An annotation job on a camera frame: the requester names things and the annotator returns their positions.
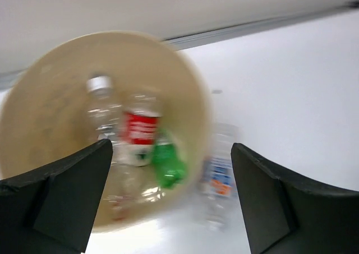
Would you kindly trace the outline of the plain clear plastic bottle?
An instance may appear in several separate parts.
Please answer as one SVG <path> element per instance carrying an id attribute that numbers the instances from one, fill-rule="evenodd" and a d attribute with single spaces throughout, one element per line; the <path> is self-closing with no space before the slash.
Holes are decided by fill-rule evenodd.
<path id="1" fill-rule="evenodd" d="M 107 138 L 113 145 L 119 145 L 122 104 L 112 79 L 104 73 L 95 73 L 87 80 L 86 89 L 90 98 L 86 114 L 97 138 Z"/>

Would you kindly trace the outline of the green plastic bottle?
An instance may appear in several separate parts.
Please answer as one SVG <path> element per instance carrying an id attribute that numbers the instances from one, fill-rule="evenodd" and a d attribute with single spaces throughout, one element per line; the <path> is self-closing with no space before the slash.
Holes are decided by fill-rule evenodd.
<path id="1" fill-rule="evenodd" d="M 157 132 L 151 164 L 161 188 L 172 189 L 187 177 L 187 165 L 164 129 Z"/>

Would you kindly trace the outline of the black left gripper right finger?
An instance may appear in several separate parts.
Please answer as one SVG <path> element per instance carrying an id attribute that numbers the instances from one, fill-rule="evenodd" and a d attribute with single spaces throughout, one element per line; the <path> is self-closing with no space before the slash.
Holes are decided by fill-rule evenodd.
<path id="1" fill-rule="evenodd" d="M 322 183 L 235 143 L 231 159 L 252 253 L 357 253 L 358 192 Z"/>

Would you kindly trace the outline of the tall red label bottle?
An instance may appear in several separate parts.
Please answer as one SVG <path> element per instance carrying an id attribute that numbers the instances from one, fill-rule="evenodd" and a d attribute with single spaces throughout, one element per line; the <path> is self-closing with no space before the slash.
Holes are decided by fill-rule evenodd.
<path id="1" fill-rule="evenodd" d="M 119 164 L 133 167 L 149 165 L 162 115 L 162 103 L 156 95 L 143 91 L 126 97 L 119 122 Z"/>

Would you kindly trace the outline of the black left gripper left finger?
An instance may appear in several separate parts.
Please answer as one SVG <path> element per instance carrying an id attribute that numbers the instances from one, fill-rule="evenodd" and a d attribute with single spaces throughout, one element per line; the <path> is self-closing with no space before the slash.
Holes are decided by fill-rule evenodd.
<path id="1" fill-rule="evenodd" d="M 112 155 L 102 139 L 1 180 L 1 253 L 84 253 Z"/>

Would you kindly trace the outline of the blue orange label clear bottle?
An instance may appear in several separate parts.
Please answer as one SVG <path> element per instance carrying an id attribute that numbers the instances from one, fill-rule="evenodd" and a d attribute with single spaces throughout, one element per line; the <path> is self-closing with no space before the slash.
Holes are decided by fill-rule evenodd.
<path id="1" fill-rule="evenodd" d="M 210 151 L 197 184 L 197 215 L 210 230 L 220 230 L 225 226 L 237 194 L 231 160 L 236 134 L 237 128 L 233 125 L 214 124 Z"/>

